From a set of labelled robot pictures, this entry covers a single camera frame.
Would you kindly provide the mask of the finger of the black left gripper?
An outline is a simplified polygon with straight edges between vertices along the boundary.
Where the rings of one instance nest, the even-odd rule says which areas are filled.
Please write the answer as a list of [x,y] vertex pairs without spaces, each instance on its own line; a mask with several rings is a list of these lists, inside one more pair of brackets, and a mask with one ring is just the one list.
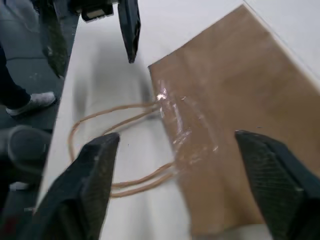
[[117,6],[121,34],[129,63],[134,63],[141,31],[138,0],[120,0]]
[[68,63],[67,44],[53,0],[39,0],[39,32],[42,53],[54,74],[63,79]]

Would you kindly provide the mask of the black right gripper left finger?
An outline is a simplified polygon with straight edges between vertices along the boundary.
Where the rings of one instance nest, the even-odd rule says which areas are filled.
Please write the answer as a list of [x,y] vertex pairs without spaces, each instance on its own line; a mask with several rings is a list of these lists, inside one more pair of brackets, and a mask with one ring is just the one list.
[[17,240],[99,240],[107,214],[120,135],[85,144],[52,183]]

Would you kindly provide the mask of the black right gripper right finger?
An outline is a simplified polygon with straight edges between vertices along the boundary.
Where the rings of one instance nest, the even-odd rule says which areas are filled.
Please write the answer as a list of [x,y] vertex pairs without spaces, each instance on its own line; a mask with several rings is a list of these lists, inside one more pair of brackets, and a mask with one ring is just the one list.
[[278,140],[245,130],[234,136],[273,240],[320,240],[320,178]]

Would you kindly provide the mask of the person's dark blue trouser leg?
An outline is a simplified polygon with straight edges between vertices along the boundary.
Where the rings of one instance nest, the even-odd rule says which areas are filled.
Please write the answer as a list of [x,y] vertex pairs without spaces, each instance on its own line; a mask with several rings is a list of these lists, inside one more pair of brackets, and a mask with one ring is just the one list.
[[11,110],[26,106],[31,96],[13,81],[7,68],[5,52],[0,44],[0,104]]

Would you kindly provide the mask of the white sneaker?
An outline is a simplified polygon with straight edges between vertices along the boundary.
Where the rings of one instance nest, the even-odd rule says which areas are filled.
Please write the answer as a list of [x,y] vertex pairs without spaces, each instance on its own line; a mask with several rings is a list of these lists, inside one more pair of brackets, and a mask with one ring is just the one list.
[[17,118],[45,110],[56,102],[57,97],[52,91],[33,93],[30,95],[30,100],[26,105],[16,109],[6,108],[5,110],[9,116]]

